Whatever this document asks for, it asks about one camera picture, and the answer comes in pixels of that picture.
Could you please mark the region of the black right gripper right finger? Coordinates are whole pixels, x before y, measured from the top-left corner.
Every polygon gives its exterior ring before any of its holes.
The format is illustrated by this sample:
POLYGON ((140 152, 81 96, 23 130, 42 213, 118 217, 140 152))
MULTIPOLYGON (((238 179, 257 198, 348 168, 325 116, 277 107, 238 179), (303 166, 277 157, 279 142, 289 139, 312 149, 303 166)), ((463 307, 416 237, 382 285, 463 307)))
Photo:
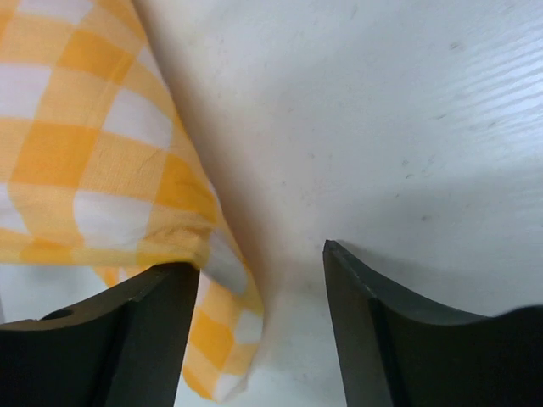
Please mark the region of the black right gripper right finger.
POLYGON ((497 316, 455 309, 330 240, 323 266, 347 405, 541 405, 539 305, 497 316))

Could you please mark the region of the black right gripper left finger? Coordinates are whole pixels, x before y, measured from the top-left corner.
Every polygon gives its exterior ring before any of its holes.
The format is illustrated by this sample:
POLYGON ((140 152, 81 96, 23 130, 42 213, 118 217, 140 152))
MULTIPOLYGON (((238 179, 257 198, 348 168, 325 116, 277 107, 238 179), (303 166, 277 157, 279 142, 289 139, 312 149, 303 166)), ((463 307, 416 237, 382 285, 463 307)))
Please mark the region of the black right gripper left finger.
POLYGON ((40 320, 1 326, 3 406, 172 406, 199 272, 155 265, 40 320))

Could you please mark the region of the yellow white checkered cloth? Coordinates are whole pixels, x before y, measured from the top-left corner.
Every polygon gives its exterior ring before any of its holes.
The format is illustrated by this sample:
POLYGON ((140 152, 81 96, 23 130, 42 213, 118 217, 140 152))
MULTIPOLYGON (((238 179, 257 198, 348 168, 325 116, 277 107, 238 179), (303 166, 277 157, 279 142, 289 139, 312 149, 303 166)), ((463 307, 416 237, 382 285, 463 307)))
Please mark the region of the yellow white checkered cloth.
POLYGON ((263 304, 130 1, 1 4, 1 260, 201 273, 182 375, 223 402, 263 304))

